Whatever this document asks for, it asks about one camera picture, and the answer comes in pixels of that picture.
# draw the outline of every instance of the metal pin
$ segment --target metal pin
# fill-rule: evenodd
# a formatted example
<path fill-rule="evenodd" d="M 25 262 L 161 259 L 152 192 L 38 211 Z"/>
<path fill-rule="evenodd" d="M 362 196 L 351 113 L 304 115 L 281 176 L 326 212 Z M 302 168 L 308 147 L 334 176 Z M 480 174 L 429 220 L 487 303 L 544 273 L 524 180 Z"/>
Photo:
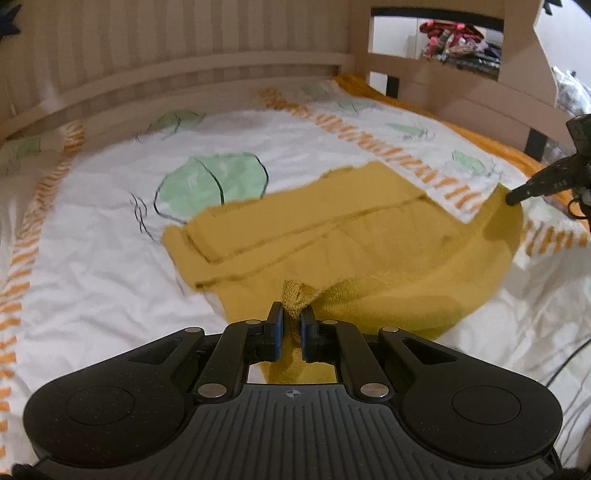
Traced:
<path fill-rule="evenodd" d="M 381 383 L 366 383 L 361 387 L 361 393 L 369 398 L 383 398 L 390 393 L 390 389 Z"/>
<path fill-rule="evenodd" d="M 197 389 L 197 393 L 205 398 L 223 397 L 228 389 L 219 383 L 206 383 Z"/>

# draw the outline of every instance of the crosshair marking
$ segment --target crosshair marking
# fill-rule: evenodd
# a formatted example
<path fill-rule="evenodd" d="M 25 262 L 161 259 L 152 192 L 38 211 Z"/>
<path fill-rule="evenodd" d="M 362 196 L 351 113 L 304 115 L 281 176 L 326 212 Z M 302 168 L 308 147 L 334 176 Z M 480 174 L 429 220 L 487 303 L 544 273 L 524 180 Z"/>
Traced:
<path fill-rule="evenodd" d="M 287 392 L 285 392 L 284 394 L 286 397 L 290 397 L 292 400 L 294 398 L 297 398 L 301 395 L 301 391 L 299 390 L 294 390 L 293 388 L 291 390 L 288 390 Z"/>

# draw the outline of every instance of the clothing pile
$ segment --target clothing pile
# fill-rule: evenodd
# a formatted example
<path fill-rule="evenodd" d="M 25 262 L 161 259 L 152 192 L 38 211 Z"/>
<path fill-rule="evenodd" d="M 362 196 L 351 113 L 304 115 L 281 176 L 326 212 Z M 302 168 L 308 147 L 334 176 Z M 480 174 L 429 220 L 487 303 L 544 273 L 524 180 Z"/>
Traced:
<path fill-rule="evenodd" d="M 591 88 L 576 78 L 575 72 L 563 73 L 558 67 L 553 67 L 552 72 L 558 87 L 556 108 L 560 108 L 571 117 L 591 113 Z M 549 138 L 540 161 L 542 165 L 550 165 L 575 152 L 574 148 L 563 147 L 556 140 Z"/>
<path fill-rule="evenodd" d="M 423 51 L 424 57 L 435 57 L 443 63 L 456 65 L 460 70 L 470 70 L 498 80 L 501 46 L 487 43 L 474 25 L 429 20 L 419 30 L 429 39 Z"/>

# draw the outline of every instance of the ribbed black surface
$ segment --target ribbed black surface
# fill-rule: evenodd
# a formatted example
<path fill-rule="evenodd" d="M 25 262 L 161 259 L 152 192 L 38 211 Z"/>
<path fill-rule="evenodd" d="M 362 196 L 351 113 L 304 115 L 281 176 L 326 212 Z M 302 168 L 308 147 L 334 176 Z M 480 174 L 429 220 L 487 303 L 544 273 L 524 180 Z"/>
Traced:
<path fill-rule="evenodd" d="M 200 407 L 173 443 L 140 462 L 39 467 L 55 480 L 541 480 L 551 473 L 542 460 L 479 469 L 440 459 L 408 437 L 388 407 L 358 402 L 342 385 L 246 385 L 230 402 Z"/>

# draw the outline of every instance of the green leaf print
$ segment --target green leaf print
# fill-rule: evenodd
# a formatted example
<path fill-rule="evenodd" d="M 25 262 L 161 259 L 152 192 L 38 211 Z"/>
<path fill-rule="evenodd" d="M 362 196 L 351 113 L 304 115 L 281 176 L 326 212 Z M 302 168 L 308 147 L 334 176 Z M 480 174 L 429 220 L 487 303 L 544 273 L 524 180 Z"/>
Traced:
<path fill-rule="evenodd" d="M 315 101 L 325 100 L 329 96 L 329 91 L 317 83 L 309 83 L 304 85 L 301 88 L 301 91 L 309 96 L 311 100 Z"/>
<path fill-rule="evenodd" d="M 187 222 L 208 207 L 263 196 L 268 181 L 252 153 L 194 156 L 164 177 L 155 206 L 161 215 Z"/>
<path fill-rule="evenodd" d="M 337 105 L 339 105 L 341 110 L 350 113 L 361 113 L 363 110 L 371 108 L 369 105 L 364 105 L 363 103 L 354 100 L 339 100 Z"/>
<path fill-rule="evenodd" d="M 452 153 L 452 157 L 456 163 L 460 164 L 466 170 L 470 170 L 475 175 L 485 175 L 487 173 L 484 163 L 482 163 L 476 157 L 466 155 L 459 150 L 455 150 Z"/>
<path fill-rule="evenodd" d="M 204 118 L 205 113 L 197 113 L 191 110 L 173 110 L 152 122 L 148 128 L 148 133 L 162 132 L 166 137 L 170 137 L 182 130 L 194 129 Z"/>
<path fill-rule="evenodd" d="M 15 157 L 19 160 L 41 153 L 41 137 L 29 137 L 14 142 Z"/>
<path fill-rule="evenodd" d="M 412 135 L 412 136 L 420 135 L 421 133 L 423 133 L 425 131 L 425 129 L 422 127 L 414 127 L 412 125 L 403 125 L 403 124 L 386 124 L 386 125 L 390 128 L 398 130 L 399 132 L 402 132 L 403 134 Z"/>

